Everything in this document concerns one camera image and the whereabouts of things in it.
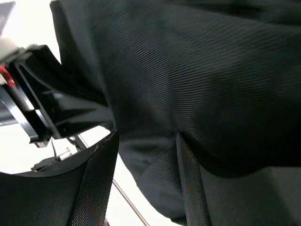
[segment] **red component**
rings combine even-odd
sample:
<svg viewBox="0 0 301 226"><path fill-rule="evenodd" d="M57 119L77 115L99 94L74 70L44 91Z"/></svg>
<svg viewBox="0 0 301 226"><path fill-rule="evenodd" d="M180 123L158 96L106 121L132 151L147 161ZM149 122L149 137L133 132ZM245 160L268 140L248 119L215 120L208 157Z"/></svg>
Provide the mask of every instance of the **red component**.
<svg viewBox="0 0 301 226"><path fill-rule="evenodd" d="M5 81L7 82L8 87L15 87L16 86L16 82L13 80L13 78L11 77L8 70L3 65L0 65L0 74L2 74L2 76L4 77Z"/></svg>

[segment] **textured fabric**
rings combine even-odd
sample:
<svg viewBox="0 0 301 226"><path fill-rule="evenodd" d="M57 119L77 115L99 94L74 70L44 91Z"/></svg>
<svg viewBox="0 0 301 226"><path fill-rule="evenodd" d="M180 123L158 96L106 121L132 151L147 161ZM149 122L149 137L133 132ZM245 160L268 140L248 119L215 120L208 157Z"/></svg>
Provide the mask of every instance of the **textured fabric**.
<svg viewBox="0 0 301 226"><path fill-rule="evenodd" d="M200 172L212 225L300 225L300 215L291 211L295 202L285 202L287 195L278 186L283 180L274 177L271 167L239 178L220 178L201 166ZM290 183L286 188L292 192L296 188ZM300 194L294 193L298 203Z"/></svg>
<svg viewBox="0 0 301 226"><path fill-rule="evenodd" d="M209 226L210 217L198 161L186 146L181 134L177 136L177 154L187 225Z"/></svg>
<svg viewBox="0 0 301 226"><path fill-rule="evenodd" d="M237 172L298 159L301 4L234 2L52 3L76 44L60 48L81 56L81 76L111 107L122 160L171 219L185 217L178 132Z"/></svg>
<svg viewBox="0 0 301 226"><path fill-rule="evenodd" d="M101 226L104 224L111 190L119 140L111 134L104 138L101 151L88 161L71 217L71 226Z"/></svg>
<svg viewBox="0 0 301 226"><path fill-rule="evenodd" d="M114 133L41 171L0 173L0 225L102 226L118 144Z"/></svg>

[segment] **black fabric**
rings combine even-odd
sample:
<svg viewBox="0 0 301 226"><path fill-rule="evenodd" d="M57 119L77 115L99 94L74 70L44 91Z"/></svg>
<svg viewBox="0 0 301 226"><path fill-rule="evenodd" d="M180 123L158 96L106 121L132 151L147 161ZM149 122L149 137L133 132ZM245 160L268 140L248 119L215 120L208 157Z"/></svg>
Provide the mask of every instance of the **black fabric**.
<svg viewBox="0 0 301 226"><path fill-rule="evenodd" d="M238 2L52 3L58 38L63 14L76 44L60 48L85 59L81 76L106 96L122 160L171 219L185 216L178 132L235 172L300 165L301 4Z"/></svg>
<svg viewBox="0 0 301 226"><path fill-rule="evenodd" d="M177 155L187 225L209 226L211 225L210 217L198 161L187 147L181 134L177 136Z"/></svg>
<svg viewBox="0 0 301 226"><path fill-rule="evenodd" d="M96 72L96 76L82 76L82 74L92 74L91 68L88 65L89 62L87 62L79 52L78 46L72 38L66 16L63 12L63 9L60 7L60 3L53 2L52 9L56 12L56 16L53 17L53 20L56 31L56 39L60 49L61 63L64 65L64 68L73 75L73 79L77 81L78 84L85 89L95 91L97 95L100 95L104 98L103 87L99 86L101 84L99 82L100 72ZM66 106L72 105L72 103L68 102L62 104ZM105 107L106 106L103 105L101 126L113 132L114 126L112 119L110 118L110 120L108 120L108 116L111 116L111 111Z"/></svg>
<svg viewBox="0 0 301 226"><path fill-rule="evenodd" d="M221 177L197 162L193 153L200 148L186 137L178 135L177 148L189 226L206 225L201 217L208 216L207 207L212 225L301 224L300 167L265 167L248 175Z"/></svg>
<svg viewBox="0 0 301 226"><path fill-rule="evenodd" d="M0 225L103 225L118 144L118 135L110 134L46 171L0 173Z"/></svg>
<svg viewBox="0 0 301 226"><path fill-rule="evenodd" d="M89 159L82 183L79 188L71 226L100 226L104 224L109 201L119 139L112 135L104 138L102 147L95 147L95 153Z"/></svg>

